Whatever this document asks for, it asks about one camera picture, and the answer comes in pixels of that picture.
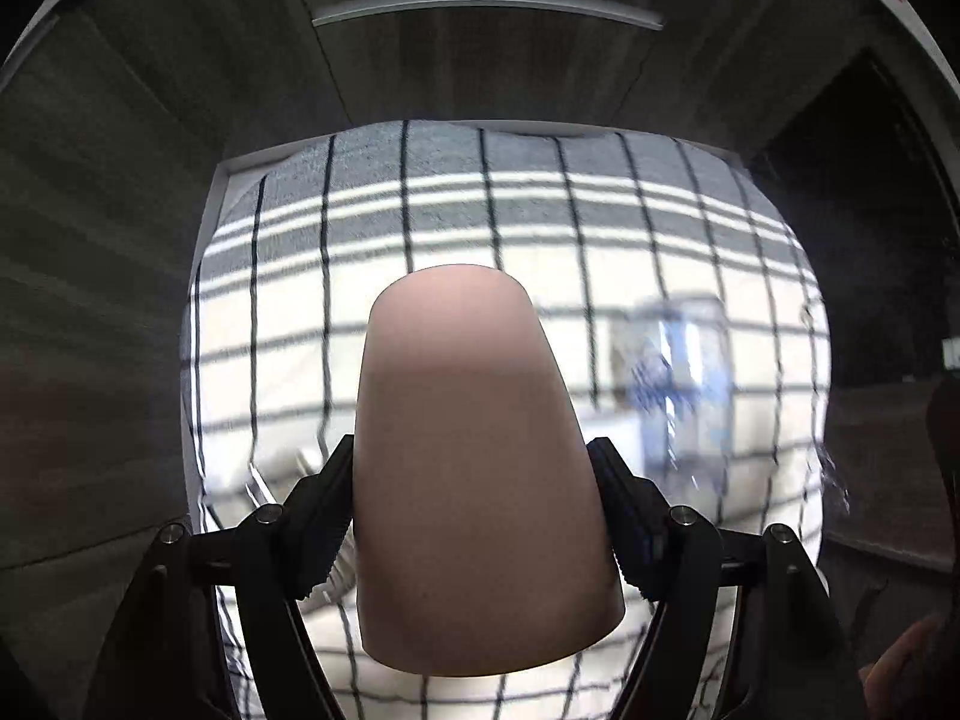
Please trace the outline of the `person's hand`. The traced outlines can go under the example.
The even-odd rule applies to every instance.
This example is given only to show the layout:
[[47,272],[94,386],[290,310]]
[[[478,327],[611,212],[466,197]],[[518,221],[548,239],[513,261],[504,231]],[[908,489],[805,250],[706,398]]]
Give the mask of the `person's hand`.
[[928,655],[940,628],[942,617],[935,614],[913,622],[874,663],[857,672],[869,717],[892,718],[907,700],[908,674]]

